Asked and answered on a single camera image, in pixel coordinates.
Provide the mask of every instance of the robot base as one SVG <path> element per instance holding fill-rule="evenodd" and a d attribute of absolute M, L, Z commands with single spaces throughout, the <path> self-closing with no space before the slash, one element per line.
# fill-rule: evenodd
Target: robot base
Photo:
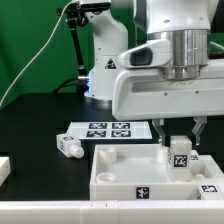
<path fill-rule="evenodd" d="M 85 102 L 96 105 L 100 108 L 112 108 L 112 100 L 100 100 L 90 96 L 85 96 Z"/>

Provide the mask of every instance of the black sticker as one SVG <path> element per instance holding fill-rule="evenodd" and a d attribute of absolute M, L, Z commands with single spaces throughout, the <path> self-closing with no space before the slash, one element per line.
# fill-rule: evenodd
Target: black sticker
<path fill-rule="evenodd" d="M 149 199 L 149 187 L 137 187 L 136 199 Z"/>
<path fill-rule="evenodd" d="M 108 61 L 105 69 L 117 69 L 112 58 L 110 58 L 110 60 Z"/>
<path fill-rule="evenodd" d="M 62 151 L 65 151 L 63 141 L 60 141 L 60 149 L 61 149 Z"/>
<path fill-rule="evenodd" d="M 69 137 L 64 137 L 63 138 L 65 141 L 71 141 L 73 140 L 74 138 L 72 136 L 69 136 Z"/>
<path fill-rule="evenodd" d="M 197 155 L 191 155 L 191 160 L 199 160 Z"/>
<path fill-rule="evenodd" d="M 113 123 L 112 128 L 113 129 L 130 129 L 131 125 L 130 123 Z"/>
<path fill-rule="evenodd" d="M 217 188 L 214 185 L 201 185 L 201 188 L 205 193 L 218 192 Z"/>
<path fill-rule="evenodd" d="M 106 137 L 106 131 L 88 131 L 87 138 L 105 138 Z"/>
<path fill-rule="evenodd" d="M 171 157 L 171 152 L 170 152 L 170 149 L 168 150 L 168 162 L 169 164 L 171 165 L 171 160 L 172 160 L 172 157 Z"/>
<path fill-rule="evenodd" d="M 201 200 L 201 192 L 198 190 L 198 195 L 197 195 L 197 199 Z"/>
<path fill-rule="evenodd" d="M 131 131 L 112 131 L 112 138 L 130 138 Z"/>
<path fill-rule="evenodd" d="M 175 155 L 174 156 L 174 167 L 175 168 L 187 168 L 188 162 L 187 162 L 187 155 Z"/>
<path fill-rule="evenodd" d="M 89 129 L 107 129 L 107 123 L 90 123 Z"/>

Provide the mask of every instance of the small white cube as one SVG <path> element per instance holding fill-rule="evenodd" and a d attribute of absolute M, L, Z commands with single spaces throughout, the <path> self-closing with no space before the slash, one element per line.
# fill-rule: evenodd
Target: small white cube
<path fill-rule="evenodd" d="M 65 156 L 82 158 L 84 155 L 81 141 L 69 134 L 57 135 L 57 148 L 65 154 Z"/>

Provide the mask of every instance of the metal cylinder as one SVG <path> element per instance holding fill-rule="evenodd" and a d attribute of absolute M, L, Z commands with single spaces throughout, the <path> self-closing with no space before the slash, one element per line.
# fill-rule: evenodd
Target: metal cylinder
<path fill-rule="evenodd" d="M 208 30 L 180 30 L 154 33 L 151 39 L 171 42 L 171 61 L 163 66 L 164 79 L 186 80 L 200 76 L 200 66 L 207 65 Z"/>

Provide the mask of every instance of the white cable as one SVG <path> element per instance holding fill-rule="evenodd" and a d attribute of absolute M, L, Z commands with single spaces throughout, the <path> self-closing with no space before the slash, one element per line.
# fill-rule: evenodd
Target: white cable
<path fill-rule="evenodd" d="M 216 47 L 217 49 L 224 51 L 224 47 L 223 47 L 222 45 L 217 44 L 217 43 L 212 42 L 212 41 L 210 42 L 210 44 L 211 44 L 213 47 Z"/>
<path fill-rule="evenodd" d="M 2 97 L 2 99 L 1 99 L 1 102 L 0 102 L 0 108 L 2 107 L 2 104 L 3 104 L 3 102 L 4 102 L 4 100 L 5 100 L 5 98 L 6 98 L 6 96 L 8 95 L 8 93 L 10 92 L 10 90 L 12 89 L 12 87 L 15 85 L 15 83 L 17 82 L 17 80 L 22 76 L 22 74 L 27 70 L 27 68 L 40 56 L 40 54 L 44 51 L 44 49 L 48 46 L 48 44 L 51 42 L 51 40 L 52 40 L 52 38 L 53 38 L 53 36 L 54 36 L 54 34 L 55 34 L 55 32 L 56 32 L 56 30 L 57 30 L 57 28 L 58 28 L 58 26 L 59 26 L 59 24 L 60 24 L 60 22 L 61 22 L 61 20 L 62 20 L 62 18 L 63 18 L 63 14 L 65 13 L 65 10 L 66 10 L 66 8 L 70 5 L 70 4 L 72 4 L 72 3 L 74 3 L 75 1 L 73 1 L 73 2 L 70 2 L 70 3 L 68 3 L 65 7 L 64 7 L 64 9 L 62 10 L 62 13 L 61 13 L 61 16 L 60 16 L 60 18 L 59 18 L 59 20 L 58 20 L 58 22 L 56 23 L 56 25 L 55 25 L 55 27 L 54 27 L 54 29 L 53 29 L 53 31 L 52 31 L 52 33 L 51 33 L 51 35 L 50 35 L 50 37 L 49 37 L 49 39 L 48 39 L 48 41 L 46 42 L 46 44 L 44 44 L 44 46 L 38 51 L 38 53 L 30 60 L 30 62 L 22 69 L 22 71 L 17 75 L 17 77 L 14 79 L 14 81 L 12 82 L 12 84 L 9 86 L 9 88 L 6 90 L 6 92 L 5 92 L 5 94 L 3 95 L 3 97 Z"/>

